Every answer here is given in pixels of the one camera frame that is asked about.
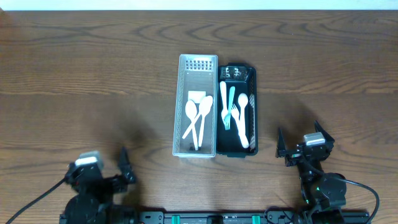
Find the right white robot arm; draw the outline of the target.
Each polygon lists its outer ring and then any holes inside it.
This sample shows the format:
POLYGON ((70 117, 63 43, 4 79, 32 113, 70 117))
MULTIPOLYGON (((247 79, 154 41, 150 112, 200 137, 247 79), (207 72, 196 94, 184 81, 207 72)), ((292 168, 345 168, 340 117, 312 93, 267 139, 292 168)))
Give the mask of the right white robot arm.
POLYGON ((300 190, 307 208, 293 215, 293 223, 344 223, 342 206, 346 205, 345 177, 325 172, 321 162, 331 154, 335 140, 314 122, 315 132, 306 134, 295 149, 287 149, 279 131, 277 157, 285 159, 287 167, 297 167, 300 190))

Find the white plastic fork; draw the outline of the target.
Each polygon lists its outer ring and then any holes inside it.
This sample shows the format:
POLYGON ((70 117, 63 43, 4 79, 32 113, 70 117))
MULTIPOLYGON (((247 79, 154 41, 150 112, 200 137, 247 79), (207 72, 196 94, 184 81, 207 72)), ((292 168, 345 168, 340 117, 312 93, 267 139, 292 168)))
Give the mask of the white plastic fork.
POLYGON ((249 142, 246 137, 246 130, 245 130, 245 127, 243 126, 242 122, 239 119, 239 110, 235 104, 232 105, 231 115, 235 120, 237 129, 238 129, 238 136, 241 141, 241 145, 243 148, 247 149, 249 147, 249 142))

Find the pink plastic spoon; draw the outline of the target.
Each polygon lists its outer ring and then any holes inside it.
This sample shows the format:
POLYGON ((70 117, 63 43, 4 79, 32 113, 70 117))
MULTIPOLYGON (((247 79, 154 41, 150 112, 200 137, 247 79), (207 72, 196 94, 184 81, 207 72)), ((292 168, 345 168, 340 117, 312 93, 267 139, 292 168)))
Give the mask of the pink plastic spoon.
POLYGON ((238 104, 240 107, 240 130, 241 130, 241 134, 246 134, 246 121, 245 121, 245 108, 248 104, 248 97, 245 93, 241 93, 238 96, 238 104))

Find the mint green plastic fork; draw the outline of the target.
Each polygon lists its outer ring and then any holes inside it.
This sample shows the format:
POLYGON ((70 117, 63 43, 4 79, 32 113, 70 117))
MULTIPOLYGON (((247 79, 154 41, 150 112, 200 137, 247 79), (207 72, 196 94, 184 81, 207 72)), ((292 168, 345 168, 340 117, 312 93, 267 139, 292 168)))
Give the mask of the mint green plastic fork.
POLYGON ((235 92, 235 87, 232 86, 229 89, 229 95, 228 95, 228 113, 224 119, 225 130, 230 130, 231 110, 232 110, 232 105, 233 105, 234 92, 235 92))

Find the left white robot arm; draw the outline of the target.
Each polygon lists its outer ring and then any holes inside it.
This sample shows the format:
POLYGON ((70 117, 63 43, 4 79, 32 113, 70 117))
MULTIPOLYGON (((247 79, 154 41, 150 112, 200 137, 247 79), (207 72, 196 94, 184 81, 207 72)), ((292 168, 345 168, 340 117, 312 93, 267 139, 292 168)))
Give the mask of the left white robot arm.
POLYGON ((72 162, 63 182, 72 187, 77 195, 69 200, 60 223, 293 223, 295 215, 290 210, 274 207, 263 213, 164 213, 138 212, 135 208, 113 202, 115 194, 124 193, 137 182, 125 147, 121 148, 118 167, 121 171, 104 178, 102 160, 96 151, 80 154, 72 162))

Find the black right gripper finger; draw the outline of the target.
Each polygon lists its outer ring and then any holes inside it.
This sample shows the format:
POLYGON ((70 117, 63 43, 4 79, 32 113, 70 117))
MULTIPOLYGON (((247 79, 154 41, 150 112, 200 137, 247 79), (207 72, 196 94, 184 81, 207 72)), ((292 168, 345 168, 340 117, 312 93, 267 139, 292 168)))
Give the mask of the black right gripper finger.
POLYGON ((276 158, 281 158, 285 157, 286 155, 287 155, 287 148, 285 145, 282 129, 278 128, 277 147, 276 147, 275 156, 276 158))
POLYGON ((315 131, 318 133, 317 140, 315 141, 315 145, 326 144, 326 145, 334 145, 335 139, 330 136, 328 132, 324 130, 324 128, 320 125, 320 123, 315 120, 314 121, 315 131))

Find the white plastic spoon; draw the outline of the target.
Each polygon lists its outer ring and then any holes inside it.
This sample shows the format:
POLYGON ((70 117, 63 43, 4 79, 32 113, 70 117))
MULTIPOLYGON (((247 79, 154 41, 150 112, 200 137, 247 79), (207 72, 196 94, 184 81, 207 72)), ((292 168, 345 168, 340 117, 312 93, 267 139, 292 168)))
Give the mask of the white plastic spoon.
POLYGON ((196 107, 196 104, 192 100, 187 101, 187 104, 185 106, 185 114, 191 120, 193 144, 194 144, 195 150, 197 151, 198 150, 198 140, 197 140, 197 132, 196 132, 196 128, 195 128, 195 123, 196 123, 195 117, 197 116, 197 107, 196 107))
POLYGON ((200 117, 200 114, 197 114, 192 120, 191 123, 189 125, 189 127, 186 129, 186 131, 184 132, 182 138, 185 139, 187 137, 187 135, 189 134, 189 132, 195 127, 196 121, 198 120, 198 118, 200 117))
POLYGON ((198 137, 198 147, 202 146, 204 127, 205 127, 205 117, 210 112, 212 104, 213 104, 213 97, 206 96, 206 97, 204 97, 204 99, 202 99, 202 101, 200 102, 200 105, 199 105, 199 111, 201 114, 201 125, 200 125, 199 137, 198 137))

